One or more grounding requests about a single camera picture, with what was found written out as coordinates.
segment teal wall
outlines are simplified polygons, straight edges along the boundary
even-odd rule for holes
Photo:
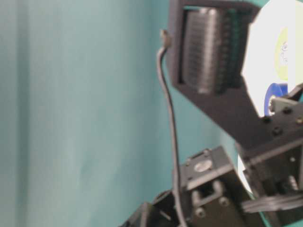
[[[170,188],[155,71],[167,13],[168,0],[0,1],[0,226],[117,226]],[[236,160],[172,93],[181,161],[220,144]]]

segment black cable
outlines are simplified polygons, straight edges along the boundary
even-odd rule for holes
[[[175,197],[176,211],[179,222],[182,227],[187,227],[187,223],[184,218],[184,212],[181,206],[181,197],[180,197],[180,168],[179,168],[179,156],[178,156],[178,142],[177,142],[177,131],[176,131],[176,121],[175,114],[173,109],[172,99],[169,93],[169,89],[167,87],[166,80],[164,78],[163,69],[162,69],[162,61],[163,57],[166,53],[167,48],[170,46],[170,37],[166,30],[161,30],[161,38],[163,41],[163,46],[159,49],[157,53],[157,73],[158,79],[161,84],[162,90],[164,92],[167,108],[169,112],[169,126],[171,132],[171,142],[172,142],[172,156],[174,162],[174,170],[173,170],[173,194]]]

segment ribbed roller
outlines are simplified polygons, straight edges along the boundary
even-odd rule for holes
[[[202,94],[239,86],[248,15],[219,8],[187,12],[182,61],[186,84]]]

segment metal bolt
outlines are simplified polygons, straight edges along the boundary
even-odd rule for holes
[[[262,120],[263,120],[264,123],[270,123],[271,122],[271,119],[268,116],[263,117]]]
[[[280,127],[275,127],[272,131],[273,135],[274,136],[278,136],[278,135],[281,135],[283,133],[283,130],[280,128]]]
[[[209,156],[209,149],[205,149],[203,151],[203,154],[204,154],[205,157]]]
[[[206,212],[202,207],[199,207],[195,210],[195,214],[197,215],[197,217],[199,218],[205,218],[206,217]]]
[[[221,206],[227,207],[227,206],[229,206],[229,199],[227,199],[226,197],[221,197],[219,199],[219,203]]]
[[[297,120],[295,121],[297,124],[303,124],[303,118],[298,117]]]
[[[284,107],[283,109],[283,113],[285,114],[290,114],[293,110],[291,108],[289,108],[288,106]]]
[[[189,165],[190,165],[190,159],[189,159],[189,158],[186,160],[185,165],[186,165],[186,166],[189,166]]]

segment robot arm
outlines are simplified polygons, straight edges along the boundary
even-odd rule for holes
[[[303,219],[303,85],[274,100],[274,115],[259,118],[241,76],[258,11],[246,2],[170,0],[171,83],[235,139],[253,192],[244,189],[223,148],[190,157],[179,167],[178,186],[191,227],[263,227],[259,212],[273,227]],[[173,192],[144,203],[122,226],[184,226]]]

